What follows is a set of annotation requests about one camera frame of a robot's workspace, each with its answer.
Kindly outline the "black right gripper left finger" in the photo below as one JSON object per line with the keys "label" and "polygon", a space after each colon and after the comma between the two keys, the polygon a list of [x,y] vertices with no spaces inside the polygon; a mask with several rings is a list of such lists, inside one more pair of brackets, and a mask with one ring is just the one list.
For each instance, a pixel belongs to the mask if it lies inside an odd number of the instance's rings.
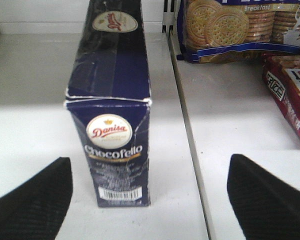
{"label": "black right gripper left finger", "polygon": [[54,240],[72,194],[71,161],[60,157],[0,198],[0,240]]}

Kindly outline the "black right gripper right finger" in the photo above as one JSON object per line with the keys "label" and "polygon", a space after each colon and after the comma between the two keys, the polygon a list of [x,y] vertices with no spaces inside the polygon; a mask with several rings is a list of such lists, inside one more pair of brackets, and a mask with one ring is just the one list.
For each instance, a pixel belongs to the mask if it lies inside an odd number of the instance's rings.
{"label": "black right gripper right finger", "polygon": [[300,191],[242,154],[230,158],[227,193],[247,240],[300,240]]}

